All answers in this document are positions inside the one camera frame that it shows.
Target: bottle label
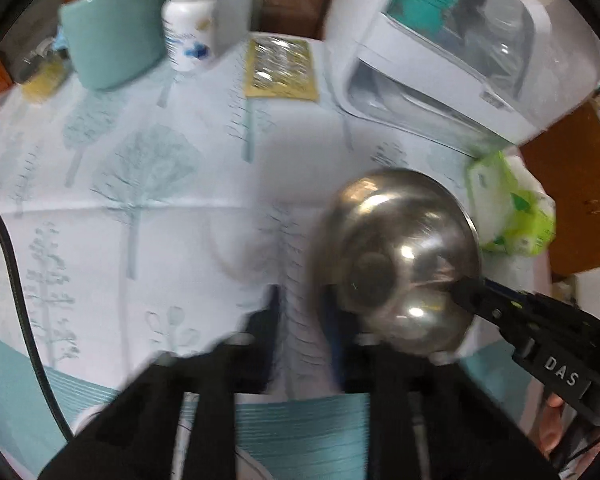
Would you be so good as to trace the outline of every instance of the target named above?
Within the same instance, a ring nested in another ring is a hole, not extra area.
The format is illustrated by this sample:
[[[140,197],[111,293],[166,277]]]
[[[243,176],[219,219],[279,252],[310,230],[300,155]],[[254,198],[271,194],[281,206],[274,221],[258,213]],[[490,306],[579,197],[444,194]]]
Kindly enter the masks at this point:
[[[193,70],[213,58],[214,27],[211,19],[199,20],[195,30],[187,32],[178,31],[166,20],[163,24],[167,55],[176,70]]]

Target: tablecloth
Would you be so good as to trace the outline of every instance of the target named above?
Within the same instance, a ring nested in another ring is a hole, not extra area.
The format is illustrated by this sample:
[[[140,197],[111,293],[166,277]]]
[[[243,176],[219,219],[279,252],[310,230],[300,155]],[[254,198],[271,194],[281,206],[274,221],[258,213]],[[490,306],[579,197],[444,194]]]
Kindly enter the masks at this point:
[[[383,166],[426,173],[468,206],[470,159],[340,110],[317,41],[319,102],[247,100],[244,51],[195,75],[163,61],[109,92],[72,75],[40,106],[12,91],[0,112],[0,212],[36,344],[75,427],[156,351],[211,348],[279,283],[283,336],[269,391],[238,407],[243,476],[362,479],[366,396],[338,395],[304,305],[312,229],[338,188]],[[534,288],[524,258],[487,256],[485,272]],[[0,252],[0,446],[35,475],[62,439],[5,276]],[[478,325],[464,363],[520,420],[530,378],[493,327]]]

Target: brown wooden surface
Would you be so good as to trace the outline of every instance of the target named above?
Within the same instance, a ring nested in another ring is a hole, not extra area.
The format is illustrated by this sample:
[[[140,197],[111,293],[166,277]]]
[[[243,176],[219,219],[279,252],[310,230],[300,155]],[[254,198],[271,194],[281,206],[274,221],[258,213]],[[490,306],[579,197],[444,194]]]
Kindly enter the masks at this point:
[[[556,204],[552,271],[600,266],[600,122],[590,104],[522,147],[529,170]]]

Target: stainless steel bowl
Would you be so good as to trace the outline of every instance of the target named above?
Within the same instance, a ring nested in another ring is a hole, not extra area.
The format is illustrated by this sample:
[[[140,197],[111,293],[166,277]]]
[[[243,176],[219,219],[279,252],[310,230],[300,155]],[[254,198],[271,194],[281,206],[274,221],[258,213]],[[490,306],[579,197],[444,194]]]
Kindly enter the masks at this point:
[[[480,275],[474,226],[458,201],[410,170],[370,173],[342,189],[315,237],[312,289],[336,285],[341,308],[395,348],[455,350],[472,316],[449,285]]]

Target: teal stripe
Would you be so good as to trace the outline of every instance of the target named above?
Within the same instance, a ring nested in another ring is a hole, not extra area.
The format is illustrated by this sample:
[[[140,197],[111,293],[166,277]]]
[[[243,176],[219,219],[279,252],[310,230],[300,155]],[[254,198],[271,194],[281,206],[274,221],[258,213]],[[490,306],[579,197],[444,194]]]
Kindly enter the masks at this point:
[[[244,99],[244,119],[242,120],[244,127],[244,146],[242,147],[242,158],[248,162],[253,162],[254,151],[254,132],[253,132],[253,101],[249,98]]]
[[[463,365],[514,420],[524,407],[530,376],[510,359],[511,346],[497,342]],[[117,393],[46,369],[69,423],[83,410]],[[191,420],[194,405],[184,406]],[[276,480],[362,480],[368,397],[346,395],[237,407],[238,444]],[[38,388],[29,359],[0,341],[0,445],[33,474],[64,445]]]
[[[462,366],[483,390],[518,423],[525,409],[531,375],[512,361],[513,346],[498,341],[462,360]]]
[[[2,341],[0,446],[33,475],[64,446],[29,359]]]

